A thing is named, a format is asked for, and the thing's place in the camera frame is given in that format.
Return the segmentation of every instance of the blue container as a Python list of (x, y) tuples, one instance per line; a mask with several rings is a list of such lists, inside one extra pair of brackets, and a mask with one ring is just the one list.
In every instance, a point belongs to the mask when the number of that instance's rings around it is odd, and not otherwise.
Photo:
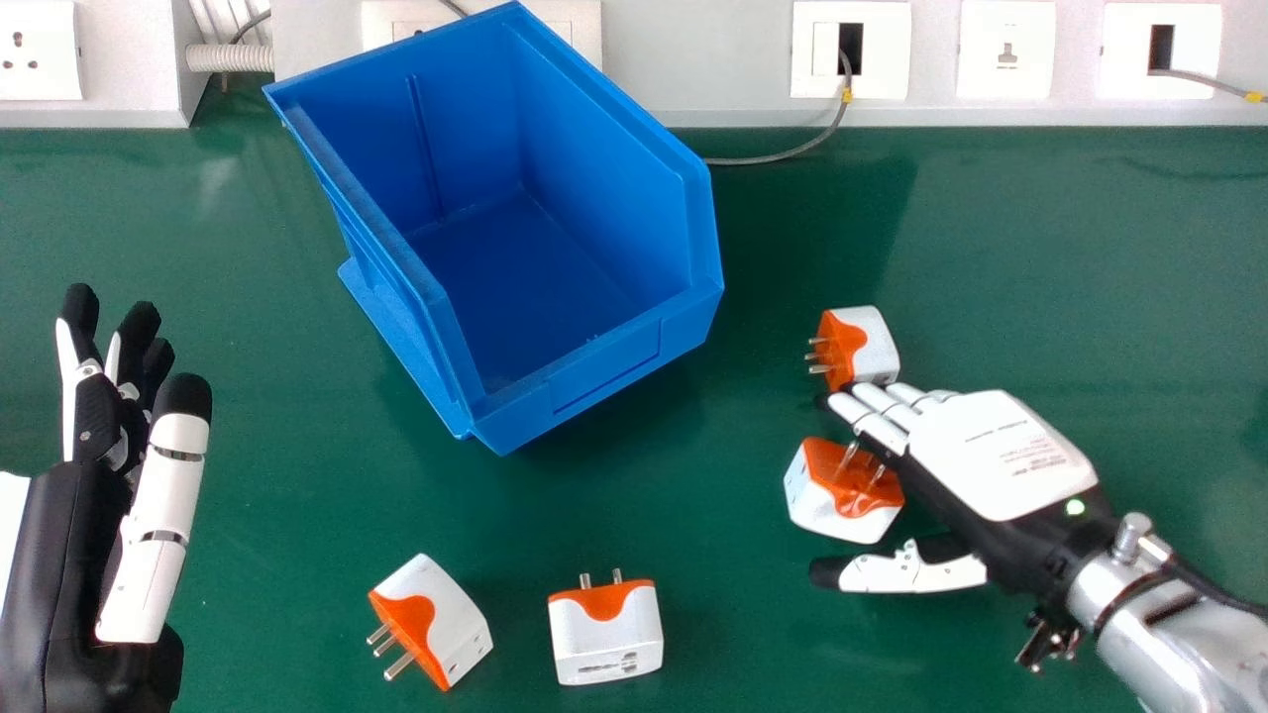
[(521, 5), (265, 93), (340, 278), (455, 436), (510, 453), (704, 341), (705, 165)]

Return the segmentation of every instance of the green table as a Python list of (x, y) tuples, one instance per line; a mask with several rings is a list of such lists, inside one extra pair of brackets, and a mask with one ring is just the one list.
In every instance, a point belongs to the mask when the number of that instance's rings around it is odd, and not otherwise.
[[(801, 132), (690, 132), (702, 151)], [(1098, 464), (1120, 507), (1264, 598), (1268, 131), (842, 131), (714, 175), (728, 292), (708, 344), (508, 458), (451, 439), (335, 277), (331, 211), (257, 93), (174, 133), (0, 133), (0, 463), (58, 452), (52, 317), (155, 301), (216, 389), (171, 623), (193, 710), (1135, 710), (1090, 651), (1012, 656), (1022, 598), (813, 589), (857, 552), (787, 521), (822, 308), (876, 303), (910, 382), (1004, 387)], [(907, 513), (894, 539), (931, 532)], [(415, 552), (496, 648), (449, 695), (379, 676), (366, 591)], [(578, 572), (658, 584), (664, 669), (554, 680), (545, 598)]]

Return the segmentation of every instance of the robotic hand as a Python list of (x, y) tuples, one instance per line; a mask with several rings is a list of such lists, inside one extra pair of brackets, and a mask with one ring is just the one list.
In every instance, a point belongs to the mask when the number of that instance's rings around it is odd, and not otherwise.
[(0, 709), (166, 712), (184, 646), (164, 622), (189, 543), (212, 393), (171, 378), (158, 312), (138, 302), (101, 359), (99, 303), (66, 293), (55, 335), (62, 459), (0, 473)]
[[(1016, 658), (1033, 672), (1049, 657), (1073, 658), (1090, 637), (1153, 713), (1268, 712), (1268, 609), (1198, 573), (1145, 515), (1116, 516), (1087, 457), (1013, 396), (889, 383), (898, 358), (879, 320), (874, 308), (833, 311), (831, 329), (810, 340), (817, 351), (806, 358), (820, 363), (810, 370), (833, 389), (825, 406), (858, 442), (806, 439), (784, 481), (789, 513), (808, 529), (870, 544), (910, 495), (948, 532), (893, 556), (817, 559), (812, 581), (850, 592), (990, 581), (1037, 600)], [(888, 351), (885, 365), (843, 351), (843, 327), (855, 330), (855, 346), (885, 346), (871, 354)]]

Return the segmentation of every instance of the black port opening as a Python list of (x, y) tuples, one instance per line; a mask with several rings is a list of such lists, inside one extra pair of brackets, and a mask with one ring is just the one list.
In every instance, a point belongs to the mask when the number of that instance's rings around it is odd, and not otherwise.
[[(837, 34), (837, 47), (850, 60), (853, 76), (864, 74), (864, 23), (841, 23)], [(837, 57), (837, 74), (846, 76), (846, 63)]]
[(1149, 71), (1172, 69), (1175, 25), (1154, 25), (1149, 32)]

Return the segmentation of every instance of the orange and white plug adapter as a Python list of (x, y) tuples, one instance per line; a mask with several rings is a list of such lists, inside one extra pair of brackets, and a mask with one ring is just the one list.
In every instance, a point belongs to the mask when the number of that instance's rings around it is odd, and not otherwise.
[(801, 442), (784, 473), (789, 519), (847, 542), (875, 544), (903, 509), (898, 476), (860, 450), (822, 438)]
[(555, 674), (566, 686), (615, 681), (661, 667), (664, 633), (652, 580), (626, 582), (620, 570), (612, 570), (612, 584), (591, 587), (590, 575), (581, 575), (581, 587), (552, 594), (547, 612)]
[(870, 304), (824, 310), (810, 346), (814, 351), (805, 355), (813, 362), (810, 373), (823, 374), (832, 391), (855, 382), (888, 384), (898, 378), (898, 346), (880, 310)]
[(488, 623), (476, 603), (426, 554), (415, 554), (370, 590), (370, 606), (383, 622), (365, 639), (374, 656), (397, 643), (404, 648), (383, 671), (389, 681), (416, 662), (440, 690), (449, 690), (493, 650)]

